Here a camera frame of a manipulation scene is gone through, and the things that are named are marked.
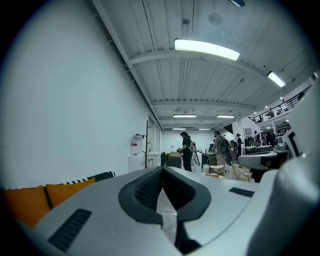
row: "white cabinet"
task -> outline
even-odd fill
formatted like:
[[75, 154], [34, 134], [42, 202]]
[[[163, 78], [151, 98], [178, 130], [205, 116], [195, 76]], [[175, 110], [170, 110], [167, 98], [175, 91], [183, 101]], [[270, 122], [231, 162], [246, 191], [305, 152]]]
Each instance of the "white cabinet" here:
[[157, 167], [161, 165], [161, 152], [148, 152], [147, 167]]
[[145, 168], [145, 154], [129, 156], [129, 173]]
[[244, 138], [252, 137], [252, 129], [251, 128], [244, 128], [243, 129]]

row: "orange cushion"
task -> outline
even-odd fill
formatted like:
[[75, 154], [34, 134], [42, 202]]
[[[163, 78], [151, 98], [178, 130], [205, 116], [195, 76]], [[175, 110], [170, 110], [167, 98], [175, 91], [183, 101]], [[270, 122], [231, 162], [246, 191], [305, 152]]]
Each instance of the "orange cushion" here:
[[95, 177], [76, 184], [62, 184], [62, 185], [46, 185], [46, 190], [50, 197], [50, 201], [53, 207], [61, 204], [64, 200], [67, 200], [69, 197], [73, 196], [75, 193], [82, 190], [84, 187], [95, 183]]
[[43, 186], [36, 188], [9, 189], [3, 192], [13, 217], [30, 228], [50, 211]]

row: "fluorescent light fixture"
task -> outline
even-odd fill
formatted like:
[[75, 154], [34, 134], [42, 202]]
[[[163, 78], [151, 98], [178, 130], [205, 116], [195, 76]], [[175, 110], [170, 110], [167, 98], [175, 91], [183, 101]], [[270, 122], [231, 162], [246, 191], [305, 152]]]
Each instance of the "fluorescent light fixture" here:
[[217, 118], [235, 118], [234, 115], [223, 115], [223, 114], [218, 114], [216, 117]]
[[272, 71], [268, 74], [268, 78], [270, 78], [272, 81], [274, 81], [278, 86], [284, 87], [286, 84], [283, 82], [279, 77], [275, 75]]
[[244, 7], [246, 4], [243, 0], [229, 0], [229, 1], [238, 7]]
[[230, 0], [232, 3], [234, 3], [236, 6], [241, 7], [240, 4], [238, 4], [236, 1], [234, 0]]
[[176, 39], [174, 40], [174, 49], [177, 51], [194, 51], [218, 55], [221, 57], [231, 59], [233, 61], [236, 61], [240, 55], [239, 52], [225, 48], [223, 46], [195, 40]]
[[174, 114], [174, 118], [195, 118], [196, 114]]

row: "man in black cap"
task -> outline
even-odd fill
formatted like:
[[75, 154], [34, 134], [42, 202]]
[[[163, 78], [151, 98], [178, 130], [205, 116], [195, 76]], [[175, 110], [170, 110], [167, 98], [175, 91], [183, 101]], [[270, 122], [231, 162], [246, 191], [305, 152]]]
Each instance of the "man in black cap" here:
[[190, 151], [189, 147], [191, 144], [191, 138], [185, 131], [181, 132], [180, 135], [183, 138], [182, 141], [182, 148], [179, 150], [179, 153], [183, 153], [182, 159], [183, 159], [183, 167], [186, 171], [191, 172], [191, 157], [192, 152]]
[[236, 160], [238, 161], [238, 158], [241, 156], [241, 144], [243, 144], [242, 140], [240, 139], [240, 134], [236, 134], [235, 141], [238, 143], [238, 154], [236, 154]]

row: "white wall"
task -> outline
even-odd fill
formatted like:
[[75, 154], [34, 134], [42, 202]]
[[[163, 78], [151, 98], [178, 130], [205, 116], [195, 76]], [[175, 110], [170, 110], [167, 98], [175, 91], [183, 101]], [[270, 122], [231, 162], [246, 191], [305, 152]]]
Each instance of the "white wall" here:
[[[215, 139], [215, 133], [212, 131], [187, 131], [191, 140], [195, 142], [196, 149], [202, 149], [205, 152], [209, 148], [209, 143]], [[161, 152], [176, 151], [178, 148], [182, 148], [182, 137], [180, 132], [163, 132], [161, 139]]]
[[9, 188], [128, 172], [149, 109], [82, 1], [48, 3], [1, 76], [0, 174]]
[[260, 132], [260, 127], [255, 122], [251, 121], [248, 117], [245, 117], [239, 121], [232, 123], [233, 138], [235, 139], [237, 137], [237, 134], [240, 134], [240, 138], [244, 140], [246, 138], [244, 134], [245, 128], [251, 128], [252, 136], [255, 134], [255, 131], [257, 131], [257, 133]]
[[221, 135], [223, 135], [228, 142], [234, 139], [234, 135], [231, 132], [227, 131], [226, 129], [219, 129], [219, 131]]

